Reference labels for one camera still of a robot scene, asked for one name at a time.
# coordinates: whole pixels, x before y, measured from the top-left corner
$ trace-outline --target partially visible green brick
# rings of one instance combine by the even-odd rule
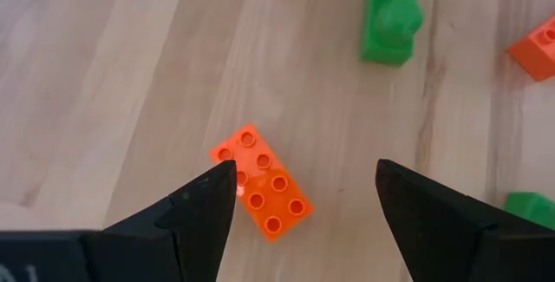
[[[555,203],[540,193],[510,193],[506,198],[505,211],[555,230]]]
[[[416,0],[366,0],[361,58],[403,65],[413,55],[422,19]]]

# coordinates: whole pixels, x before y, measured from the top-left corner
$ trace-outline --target wooden floor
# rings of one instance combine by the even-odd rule
[[[237,206],[220,281],[406,281],[390,158],[495,205],[555,197],[555,79],[504,49],[555,0],[419,0],[400,69],[360,63],[364,0],[0,0],[0,223],[103,227],[255,123],[316,211],[270,245]]]

